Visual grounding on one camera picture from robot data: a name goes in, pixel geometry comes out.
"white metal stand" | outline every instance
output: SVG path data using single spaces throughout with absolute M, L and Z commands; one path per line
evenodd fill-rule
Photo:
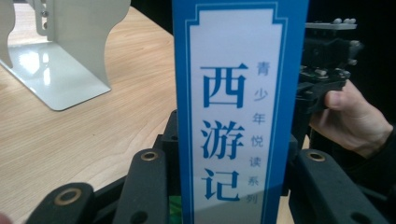
M 111 90 L 105 44 L 130 0 L 28 0 L 37 33 L 48 42 L 8 46 L 15 26 L 12 0 L 0 0 L 0 64 L 53 110 Z

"wooden desk surface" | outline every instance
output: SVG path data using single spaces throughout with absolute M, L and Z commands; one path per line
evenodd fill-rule
M 15 4 L 9 45 L 35 43 L 34 12 Z M 106 42 L 112 91 L 52 111 L 0 67 L 0 212 L 22 223 L 53 189 L 86 182 L 95 190 L 127 174 L 176 109 L 173 37 L 134 8 Z M 290 223 L 282 200 L 278 223 Z

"blue book cover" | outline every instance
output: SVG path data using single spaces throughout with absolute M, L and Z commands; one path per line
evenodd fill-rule
M 173 0 L 183 223 L 276 223 L 307 0 Z

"wooden table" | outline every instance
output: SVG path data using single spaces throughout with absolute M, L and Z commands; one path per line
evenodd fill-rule
M 15 7 L 9 44 L 44 41 L 30 6 Z M 97 190 L 126 175 L 176 109 L 173 46 L 171 35 L 131 7 L 106 42 L 112 91 L 61 112 L 0 67 L 0 212 L 22 223 L 61 185 Z M 286 200 L 280 209 L 278 223 L 290 223 Z

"metal stand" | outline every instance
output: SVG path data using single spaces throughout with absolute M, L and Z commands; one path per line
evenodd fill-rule
M 37 33 L 48 42 L 8 46 L 15 26 L 12 0 L 0 2 L 0 64 L 53 110 L 111 90 L 105 44 L 127 14 L 128 0 L 28 0 Z

